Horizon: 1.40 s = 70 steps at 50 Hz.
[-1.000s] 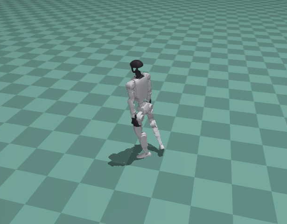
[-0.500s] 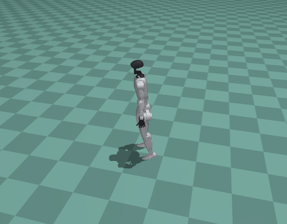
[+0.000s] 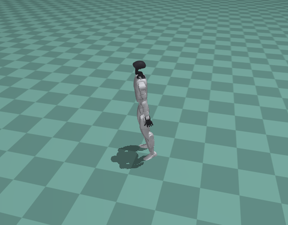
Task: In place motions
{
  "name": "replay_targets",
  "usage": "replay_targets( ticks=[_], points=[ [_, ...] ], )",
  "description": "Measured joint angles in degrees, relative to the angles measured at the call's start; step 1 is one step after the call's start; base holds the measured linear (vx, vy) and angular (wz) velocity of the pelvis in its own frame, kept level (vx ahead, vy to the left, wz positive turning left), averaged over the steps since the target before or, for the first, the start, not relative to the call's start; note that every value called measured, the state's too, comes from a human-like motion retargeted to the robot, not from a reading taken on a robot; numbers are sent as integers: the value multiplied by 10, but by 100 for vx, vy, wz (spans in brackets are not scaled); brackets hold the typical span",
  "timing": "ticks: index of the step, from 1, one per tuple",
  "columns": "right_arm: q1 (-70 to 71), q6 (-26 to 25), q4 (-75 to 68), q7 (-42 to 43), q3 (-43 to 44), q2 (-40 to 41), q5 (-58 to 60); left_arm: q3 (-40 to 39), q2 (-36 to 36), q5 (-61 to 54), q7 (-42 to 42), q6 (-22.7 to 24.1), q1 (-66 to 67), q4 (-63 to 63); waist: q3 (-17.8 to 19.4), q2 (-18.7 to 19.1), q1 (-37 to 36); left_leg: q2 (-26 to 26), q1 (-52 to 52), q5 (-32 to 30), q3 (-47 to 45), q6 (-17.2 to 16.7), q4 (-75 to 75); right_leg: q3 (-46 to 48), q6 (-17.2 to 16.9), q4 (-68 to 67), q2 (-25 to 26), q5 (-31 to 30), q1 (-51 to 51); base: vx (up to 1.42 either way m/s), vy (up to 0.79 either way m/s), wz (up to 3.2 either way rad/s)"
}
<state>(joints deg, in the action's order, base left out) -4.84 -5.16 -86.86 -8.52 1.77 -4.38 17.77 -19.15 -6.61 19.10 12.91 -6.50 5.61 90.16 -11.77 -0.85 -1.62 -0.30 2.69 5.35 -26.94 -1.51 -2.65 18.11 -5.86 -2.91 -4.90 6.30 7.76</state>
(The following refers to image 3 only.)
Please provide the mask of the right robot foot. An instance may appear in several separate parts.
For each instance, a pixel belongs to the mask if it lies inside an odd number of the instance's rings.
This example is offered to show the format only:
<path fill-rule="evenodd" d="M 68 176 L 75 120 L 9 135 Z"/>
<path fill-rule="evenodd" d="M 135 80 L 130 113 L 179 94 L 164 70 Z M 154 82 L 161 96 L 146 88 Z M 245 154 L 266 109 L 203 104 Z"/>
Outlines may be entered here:
<path fill-rule="evenodd" d="M 141 145 L 139 145 L 139 147 L 141 147 L 141 148 L 148 148 L 148 147 L 147 147 L 147 144 L 141 144 Z"/>

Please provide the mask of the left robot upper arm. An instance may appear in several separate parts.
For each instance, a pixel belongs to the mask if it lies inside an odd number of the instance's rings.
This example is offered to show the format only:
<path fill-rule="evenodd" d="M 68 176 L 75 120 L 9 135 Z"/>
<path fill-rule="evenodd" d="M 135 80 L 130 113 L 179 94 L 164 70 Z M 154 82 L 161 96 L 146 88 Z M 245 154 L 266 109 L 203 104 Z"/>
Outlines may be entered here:
<path fill-rule="evenodd" d="M 139 82 L 139 85 L 138 85 L 138 88 L 139 88 L 139 91 L 140 91 L 140 96 L 142 98 L 142 100 L 140 101 L 140 104 L 142 105 L 142 103 L 144 101 L 148 102 L 147 101 L 147 94 L 146 94 L 146 85 L 144 82 Z"/>

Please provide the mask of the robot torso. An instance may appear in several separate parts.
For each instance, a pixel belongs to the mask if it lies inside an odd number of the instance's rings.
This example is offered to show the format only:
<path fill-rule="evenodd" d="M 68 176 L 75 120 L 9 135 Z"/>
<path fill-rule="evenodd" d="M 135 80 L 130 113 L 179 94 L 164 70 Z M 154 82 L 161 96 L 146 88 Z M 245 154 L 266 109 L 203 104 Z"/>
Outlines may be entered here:
<path fill-rule="evenodd" d="M 136 100 L 139 103 L 139 111 L 141 114 L 143 114 L 143 109 L 142 109 L 142 105 L 140 104 L 140 101 L 142 100 L 141 96 L 140 96 L 140 91 L 138 88 L 139 82 L 144 82 L 146 85 L 146 94 L 148 92 L 148 84 L 147 84 L 147 80 L 146 79 L 142 79 L 141 76 L 139 76 L 140 79 L 137 79 L 137 76 L 135 76 L 134 78 L 134 82 L 133 82 L 133 86 L 134 86 L 134 91 L 135 91 L 135 96 L 136 96 Z M 148 108 L 148 112 L 149 112 L 149 108 Z"/>

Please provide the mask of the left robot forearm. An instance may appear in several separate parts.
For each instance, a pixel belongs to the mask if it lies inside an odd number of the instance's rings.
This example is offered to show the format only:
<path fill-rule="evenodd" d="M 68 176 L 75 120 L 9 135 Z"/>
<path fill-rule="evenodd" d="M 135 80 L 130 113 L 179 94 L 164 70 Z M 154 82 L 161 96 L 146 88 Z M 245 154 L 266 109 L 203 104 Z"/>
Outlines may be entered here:
<path fill-rule="evenodd" d="M 148 104 L 147 104 L 147 102 L 146 101 L 144 101 L 143 103 L 142 103 L 142 109 L 143 109 L 143 114 L 144 114 L 144 116 L 145 116 L 145 118 L 146 118 L 146 120 L 149 120 L 150 118 L 149 118 L 149 113 L 148 113 Z"/>

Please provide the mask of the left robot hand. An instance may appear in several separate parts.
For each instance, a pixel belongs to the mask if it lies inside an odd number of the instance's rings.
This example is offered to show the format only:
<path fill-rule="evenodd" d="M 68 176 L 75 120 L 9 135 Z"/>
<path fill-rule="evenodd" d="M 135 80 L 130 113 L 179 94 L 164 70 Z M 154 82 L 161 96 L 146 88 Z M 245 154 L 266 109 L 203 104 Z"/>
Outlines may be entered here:
<path fill-rule="evenodd" d="M 150 118 L 150 116 L 149 116 L 149 118 Z M 145 123 L 145 125 L 147 125 L 147 127 L 149 126 L 152 126 L 153 125 L 153 123 L 152 123 L 152 121 L 149 119 L 149 120 L 146 120 L 146 118 L 145 118 L 145 121 L 146 121 L 146 123 Z M 151 125 L 152 124 L 152 125 Z M 145 126 L 144 125 L 144 126 Z"/>

